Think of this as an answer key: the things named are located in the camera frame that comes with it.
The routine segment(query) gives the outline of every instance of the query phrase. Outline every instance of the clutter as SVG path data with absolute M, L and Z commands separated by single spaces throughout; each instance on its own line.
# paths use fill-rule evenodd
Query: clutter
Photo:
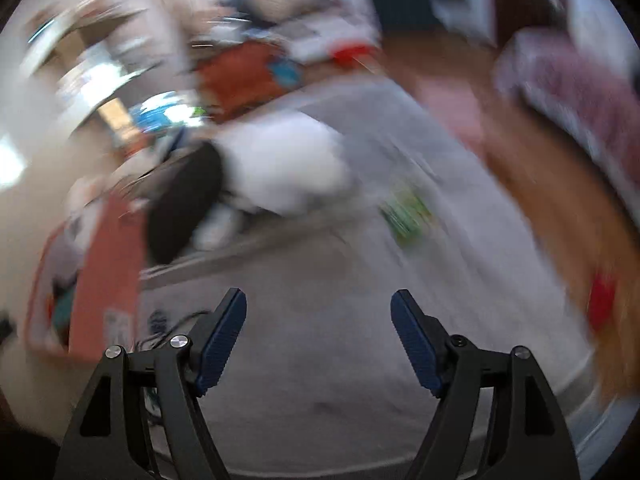
M 111 344 L 132 346 L 144 257 L 144 213 L 132 209 L 109 193 L 51 234 L 28 304 L 29 348 L 94 362 Z
M 428 227 L 432 215 L 418 190 L 404 186 L 380 208 L 394 238 L 401 246 L 416 241 Z
M 224 17 L 210 22 L 209 38 L 218 46 L 233 46 L 244 41 L 244 31 L 251 25 L 249 20 Z
M 131 155 L 124 163 L 106 179 L 106 187 L 113 189 L 127 181 L 140 178 L 158 164 L 158 158 L 151 148 L 144 148 Z
M 228 243 L 241 225 L 242 213 L 238 209 L 216 204 L 196 228 L 191 244 L 198 251 L 213 251 Z
M 148 212 L 146 242 L 151 257 L 170 264 L 223 190 L 223 159 L 209 142 L 190 153 Z
M 0 346 L 15 333 L 15 326 L 12 321 L 4 316 L 0 317 Z
M 245 41 L 198 64 L 201 92 L 209 105 L 219 107 L 219 121 L 287 93 L 269 69 L 281 56 L 282 50 L 274 44 Z
M 376 60 L 376 52 L 378 49 L 372 44 L 352 44 L 342 46 L 339 50 L 332 53 L 334 62 L 344 68 L 352 68 L 353 66 L 362 65 L 372 73 L 383 73 L 384 69 Z
M 164 310 L 156 310 L 148 319 L 149 331 L 155 334 L 162 334 L 166 332 L 168 327 L 168 319 Z
M 228 158 L 229 191 L 238 207 L 300 214 L 315 198 L 350 184 L 342 136 L 297 111 L 280 111 L 220 132 L 214 140 Z
M 347 9 L 313 12 L 271 30 L 287 57 L 305 66 L 331 59 L 337 45 L 380 44 L 378 26 Z
M 173 152 L 186 145 L 188 138 L 187 127 L 180 126 L 179 128 L 174 128 L 173 131 L 169 131 L 162 139 L 159 139 L 154 147 L 158 163 L 162 164 L 168 161 Z
M 280 86 L 287 90 L 294 90 L 300 86 L 302 76 L 300 70 L 292 60 L 281 56 L 269 63 L 269 70 Z
M 66 196 L 66 215 L 77 215 L 89 202 L 102 194 L 105 187 L 103 176 L 81 177 L 71 186 Z
M 194 101 L 193 92 L 164 92 L 131 107 L 129 114 L 140 131 L 158 134 L 172 126 L 200 125 L 196 117 L 202 115 L 202 109 Z

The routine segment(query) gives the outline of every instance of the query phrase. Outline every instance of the green object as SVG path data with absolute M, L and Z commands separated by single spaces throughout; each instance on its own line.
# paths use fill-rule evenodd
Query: green object
M 420 238 L 432 218 L 422 198 L 409 187 L 396 192 L 392 200 L 380 207 L 380 212 L 402 246 Z

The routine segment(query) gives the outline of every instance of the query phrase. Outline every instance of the metal bolt head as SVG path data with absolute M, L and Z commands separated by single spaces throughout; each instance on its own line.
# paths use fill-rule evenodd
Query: metal bolt head
M 529 359 L 531 357 L 531 350 L 526 346 L 516 346 L 516 348 L 513 349 L 513 353 L 518 359 Z
M 174 348 L 182 348 L 189 342 L 189 338 L 185 335 L 174 335 L 171 338 L 171 346 Z
M 452 335 L 451 342 L 453 343 L 453 346 L 461 347 L 466 345 L 466 337 L 457 334 Z
M 109 358 L 109 359 L 115 359 L 116 357 L 118 357 L 120 354 L 122 353 L 122 348 L 119 347 L 118 345 L 113 345 L 110 346 L 109 348 L 107 348 L 104 351 L 104 354 Z

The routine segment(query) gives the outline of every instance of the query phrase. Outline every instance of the pink fabric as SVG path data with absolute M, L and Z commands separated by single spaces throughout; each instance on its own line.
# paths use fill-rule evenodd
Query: pink fabric
M 567 36 L 520 31 L 497 61 L 494 81 L 506 95 L 526 99 L 533 90 L 553 98 L 640 187 L 640 100 L 626 80 L 581 56 Z
M 484 160 L 482 111 L 468 83 L 456 79 L 423 79 L 416 97 L 450 134 Z

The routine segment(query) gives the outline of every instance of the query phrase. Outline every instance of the cable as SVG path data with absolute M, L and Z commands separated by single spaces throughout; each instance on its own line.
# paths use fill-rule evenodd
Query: cable
M 0 346 L 15 333 L 15 325 L 6 314 L 0 317 Z
M 165 343 L 167 341 L 167 339 L 169 338 L 169 336 L 173 332 L 178 330 L 187 321 L 190 321 L 191 319 L 194 319 L 195 317 L 203 316 L 204 314 L 210 314 L 210 313 L 211 313 L 210 310 L 198 310 L 196 312 L 192 312 L 191 314 L 188 314 L 188 315 L 184 316 L 180 321 L 178 321 L 176 324 L 174 324 L 166 332 L 164 332 L 162 334 L 153 334 L 153 335 L 151 335 L 149 337 L 146 337 L 146 338 L 141 339 L 140 341 L 138 341 L 136 343 L 136 350 L 142 349 L 142 345 L 143 344 L 149 343 L 149 342 L 153 341 L 154 339 L 158 339 L 158 341 L 153 343 L 153 345 L 151 345 L 151 348 L 149 348 L 149 350 L 154 350 L 154 349 L 158 348 L 160 345 L 162 345 L 163 343 Z

